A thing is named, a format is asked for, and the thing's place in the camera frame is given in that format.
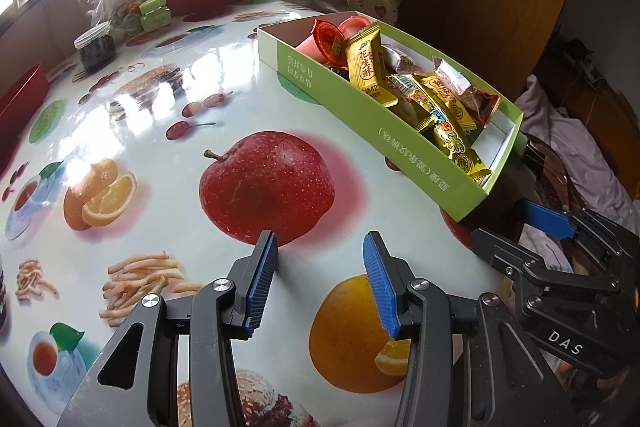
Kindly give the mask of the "long gold snack bar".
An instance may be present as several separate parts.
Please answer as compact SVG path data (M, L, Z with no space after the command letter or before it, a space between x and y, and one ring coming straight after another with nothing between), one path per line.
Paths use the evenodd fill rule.
M470 179L482 185L492 171L480 159L471 146L468 134L461 129L444 102L423 87L416 75L392 74L387 76L387 80L416 112L414 121L409 119L410 126L434 144Z
M470 134L477 130L477 124L475 120L469 114L465 106L457 99L445 83L439 79L435 74L427 76L419 76L418 80L427 90L430 90L434 95L437 95L439 100L442 100L449 109L449 112L454 115L461 129Z

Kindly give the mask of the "gold peanut candy packet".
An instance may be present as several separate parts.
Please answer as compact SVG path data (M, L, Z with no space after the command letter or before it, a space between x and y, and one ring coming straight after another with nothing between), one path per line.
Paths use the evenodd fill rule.
M385 89L386 69L378 24L369 25L345 43L349 82L378 104L390 108L398 98Z

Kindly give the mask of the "pink jelly cup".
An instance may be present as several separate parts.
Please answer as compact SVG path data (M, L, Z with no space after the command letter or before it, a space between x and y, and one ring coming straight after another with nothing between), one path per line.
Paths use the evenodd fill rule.
M338 29L342 32L342 34L345 37L344 40L344 51L345 51L345 42L352 36L358 34L359 31L362 31L364 28L370 26L372 24L372 22L364 16L361 15L353 15L350 17L347 17L346 20L343 20L341 23L339 23L338 25L335 25L338 27ZM311 57L311 36L310 34L301 42L299 43L298 46L296 46L296 50L301 53L301 54L305 54L308 57Z

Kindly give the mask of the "red lid jelly cup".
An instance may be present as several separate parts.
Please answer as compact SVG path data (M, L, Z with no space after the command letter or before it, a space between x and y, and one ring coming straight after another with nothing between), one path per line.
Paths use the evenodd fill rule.
M345 37L337 26L317 18L310 36L311 57L317 62L334 67L343 67L346 64Z

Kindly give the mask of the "small red snack packet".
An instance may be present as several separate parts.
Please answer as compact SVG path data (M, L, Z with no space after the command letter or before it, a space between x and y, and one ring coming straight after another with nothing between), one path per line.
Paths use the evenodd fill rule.
M496 113L501 102L501 96L497 93L487 92L469 87L463 95L463 103L475 122L482 128L486 128L492 116Z

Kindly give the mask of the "pile of clothes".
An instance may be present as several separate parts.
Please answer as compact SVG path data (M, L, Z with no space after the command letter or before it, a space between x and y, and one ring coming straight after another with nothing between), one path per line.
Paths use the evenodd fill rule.
M639 203L620 184L584 124L555 109L535 75L527 77L515 105L524 115L521 130L551 146L584 204L639 235Z

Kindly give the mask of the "green white cardboard box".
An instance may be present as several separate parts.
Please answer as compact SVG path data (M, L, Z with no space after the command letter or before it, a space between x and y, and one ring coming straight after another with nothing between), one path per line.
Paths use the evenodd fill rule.
M339 24L352 14L320 14L258 29L259 58L308 94L375 150L391 160L451 219L460 221L485 200L521 138L523 113L501 100L488 127L473 147L488 162L491 176L479 184L427 139L369 95L326 66L296 50L311 33L315 20Z

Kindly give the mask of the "dark jar with white lid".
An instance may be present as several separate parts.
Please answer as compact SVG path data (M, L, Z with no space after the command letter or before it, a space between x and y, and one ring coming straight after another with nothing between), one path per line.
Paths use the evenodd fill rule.
M115 41L111 35L111 23L102 22L88 29L74 40L82 66L88 74L97 72L114 60Z

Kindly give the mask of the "red oval plastic bowl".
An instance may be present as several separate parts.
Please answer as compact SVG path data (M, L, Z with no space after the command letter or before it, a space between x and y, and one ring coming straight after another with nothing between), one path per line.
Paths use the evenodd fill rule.
M2 96L0 117L1 146L11 145L32 119L50 89L42 66L36 64Z

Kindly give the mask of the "small green jar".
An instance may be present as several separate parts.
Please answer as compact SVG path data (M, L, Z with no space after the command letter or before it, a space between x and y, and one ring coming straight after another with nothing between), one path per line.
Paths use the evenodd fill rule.
M141 26L145 32L157 31L171 24L166 0L146 0L139 5Z

